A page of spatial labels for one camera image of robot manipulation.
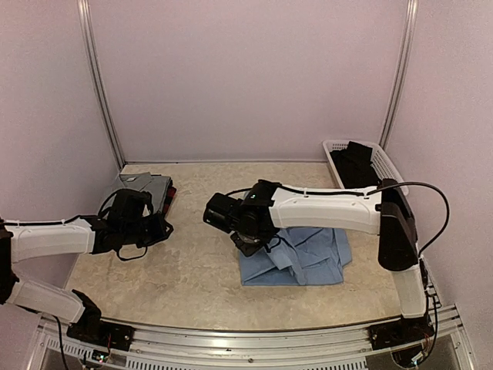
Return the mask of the grey button shirt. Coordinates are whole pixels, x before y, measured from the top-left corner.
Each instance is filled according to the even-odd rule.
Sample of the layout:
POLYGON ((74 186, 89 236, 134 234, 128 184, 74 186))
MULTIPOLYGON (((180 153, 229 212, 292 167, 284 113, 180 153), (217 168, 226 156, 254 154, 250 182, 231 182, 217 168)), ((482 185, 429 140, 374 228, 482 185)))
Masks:
POLYGON ((168 189, 173 185, 171 177, 147 173, 120 174, 116 184, 121 188, 146 191, 152 195, 154 211, 163 212, 168 189))

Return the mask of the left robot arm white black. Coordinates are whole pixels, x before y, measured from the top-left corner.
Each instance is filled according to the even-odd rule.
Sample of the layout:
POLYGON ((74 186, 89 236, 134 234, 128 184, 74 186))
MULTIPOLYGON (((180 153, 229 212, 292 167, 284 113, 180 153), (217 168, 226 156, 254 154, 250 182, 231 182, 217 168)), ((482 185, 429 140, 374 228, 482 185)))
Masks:
POLYGON ((147 250, 172 232, 164 213, 153 206, 152 194, 132 189, 112 192, 95 215, 42 222, 2 220, 1 303, 52 315, 75 325, 89 341, 101 342, 108 327, 87 295, 22 277, 14 272, 14 264, 62 254, 118 254, 127 245, 147 250))

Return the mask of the red black plaid shirt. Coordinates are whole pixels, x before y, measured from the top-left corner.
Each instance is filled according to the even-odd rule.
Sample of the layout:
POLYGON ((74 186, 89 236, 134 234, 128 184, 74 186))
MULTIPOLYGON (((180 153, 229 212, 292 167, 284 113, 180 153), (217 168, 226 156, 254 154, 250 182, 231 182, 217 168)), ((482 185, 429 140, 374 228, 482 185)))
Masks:
POLYGON ((169 186, 166 190, 165 197, 163 198, 163 205, 161 211, 163 215, 166 215, 173 203, 174 197, 176 195, 176 188, 174 186, 169 186))

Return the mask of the light blue long sleeve shirt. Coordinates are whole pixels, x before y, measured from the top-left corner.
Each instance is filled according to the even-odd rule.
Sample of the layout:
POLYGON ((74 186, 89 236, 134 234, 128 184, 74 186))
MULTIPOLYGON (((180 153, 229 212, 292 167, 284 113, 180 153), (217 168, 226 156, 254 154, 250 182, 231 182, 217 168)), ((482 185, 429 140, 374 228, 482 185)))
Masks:
POLYGON ((250 257, 240 255, 243 286, 321 286, 344 282, 352 261, 346 231, 339 228, 282 229, 250 257))

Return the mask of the white plastic laundry basket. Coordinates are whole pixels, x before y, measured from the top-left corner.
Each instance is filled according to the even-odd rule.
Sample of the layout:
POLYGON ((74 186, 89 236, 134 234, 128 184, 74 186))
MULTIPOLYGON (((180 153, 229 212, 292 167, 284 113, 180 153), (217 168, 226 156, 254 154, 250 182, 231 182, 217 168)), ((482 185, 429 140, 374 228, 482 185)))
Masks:
MULTIPOLYGON (((333 181, 338 185, 339 188, 344 189, 344 183, 342 182, 338 170, 333 162, 332 156, 330 153, 334 150, 344 150, 347 148, 350 140, 324 140, 322 142, 322 147, 324 149, 325 155, 327 157, 327 166, 332 176, 333 181)), ((356 143, 359 143, 363 146, 370 147, 372 149, 371 154, 371 166, 374 168, 376 174, 379 176, 381 180, 384 178, 394 179, 398 183, 403 183, 404 180, 392 163, 391 159, 384 152, 384 150, 377 144, 368 141, 356 140, 356 143)))

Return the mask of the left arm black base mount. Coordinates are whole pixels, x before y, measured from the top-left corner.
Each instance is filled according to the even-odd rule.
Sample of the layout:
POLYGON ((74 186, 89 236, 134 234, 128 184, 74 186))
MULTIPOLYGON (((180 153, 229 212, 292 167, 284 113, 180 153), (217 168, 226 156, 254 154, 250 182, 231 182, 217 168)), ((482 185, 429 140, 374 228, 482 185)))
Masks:
POLYGON ((67 336, 107 349, 128 352, 132 344, 135 328, 108 321, 100 321, 94 328, 70 324, 67 336))

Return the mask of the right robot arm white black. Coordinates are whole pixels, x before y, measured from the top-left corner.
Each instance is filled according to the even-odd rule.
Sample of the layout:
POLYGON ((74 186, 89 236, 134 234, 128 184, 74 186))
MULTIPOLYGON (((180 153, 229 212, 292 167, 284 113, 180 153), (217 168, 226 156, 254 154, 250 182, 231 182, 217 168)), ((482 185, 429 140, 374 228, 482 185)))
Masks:
POLYGON ((203 221, 229 234, 247 257, 282 229, 319 227, 355 230, 379 237, 377 261, 391 272, 401 317, 394 336, 409 342, 424 329, 427 298, 418 253, 414 215, 399 183, 381 187, 310 189, 258 180, 243 198, 215 193, 206 203, 203 221))

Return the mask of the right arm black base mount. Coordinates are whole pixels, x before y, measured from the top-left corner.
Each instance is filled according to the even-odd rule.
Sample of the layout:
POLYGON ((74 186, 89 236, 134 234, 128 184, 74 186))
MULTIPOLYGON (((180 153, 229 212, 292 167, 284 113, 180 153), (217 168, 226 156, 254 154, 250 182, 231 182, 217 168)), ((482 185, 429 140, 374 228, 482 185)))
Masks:
POLYGON ((434 335, 434 327, 425 321, 399 319, 368 328, 371 347, 374 351, 421 341, 434 335))

